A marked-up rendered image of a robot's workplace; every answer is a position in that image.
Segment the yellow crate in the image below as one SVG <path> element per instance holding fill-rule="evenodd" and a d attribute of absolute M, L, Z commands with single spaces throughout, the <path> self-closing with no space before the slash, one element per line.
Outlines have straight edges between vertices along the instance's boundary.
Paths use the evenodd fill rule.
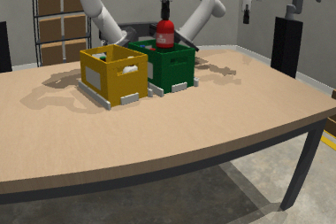
<path fill-rule="evenodd" d="M 91 56 L 102 52 L 106 52 L 106 62 Z M 131 65 L 137 66 L 138 70 L 122 73 Z M 109 101 L 111 107 L 120 105 L 121 97 L 134 93 L 139 93 L 139 98 L 148 96 L 147 54 L 116 44 L 81 50 L 80 71 L 81 81 Z"/>

